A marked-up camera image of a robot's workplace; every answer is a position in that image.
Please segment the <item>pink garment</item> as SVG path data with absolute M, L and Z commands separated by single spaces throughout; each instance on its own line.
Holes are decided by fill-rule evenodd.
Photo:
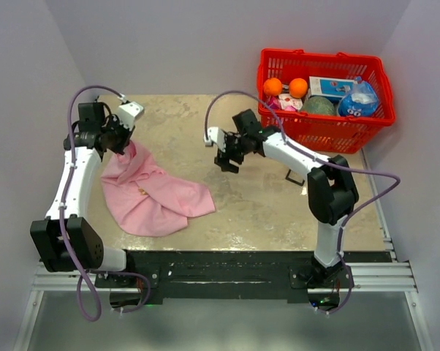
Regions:
M 171 235 L 186 228 L 190 218 L 216 211 L 207 186 L 169 175 L 133 141 L 111 156 L 100 182 L 111 215 L 131 235 Z

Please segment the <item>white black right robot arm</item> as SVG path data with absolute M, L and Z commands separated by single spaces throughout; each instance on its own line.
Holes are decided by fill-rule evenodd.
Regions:
M 224 172 L 238 173 L 245 155 L 259 154 L 280 162 L 305 181 L 308 207 L 318 229 L 311 264 L 301 278 L 309 285 L 329 287 L 344 267 L 345 225 L 359 200 L 347 160 L 311 151 L 277 126 L 264 127 L 251 110 L 233 116 L 232 120 L 236 127 L 234 132 L 205 128 L 205 144 L 217 147 L 215 164 Z

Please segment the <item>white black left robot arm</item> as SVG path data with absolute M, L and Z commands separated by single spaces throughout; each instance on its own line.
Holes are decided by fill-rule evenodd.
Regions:
M 79 119 L 64 140 L 64 169 L 56 196 L 42 220 L 31 223 L 31 238 L 49 272 L 112 271 L 122 287 L 137 280 L 137 269 L 122 249 L 111 249 L 86 217 L 91 187 L 106 151 L 122 154 L 135 122 L 144 114 L 136 102 L 121 103 L 111 112 L 104 102 L 78 105 Z

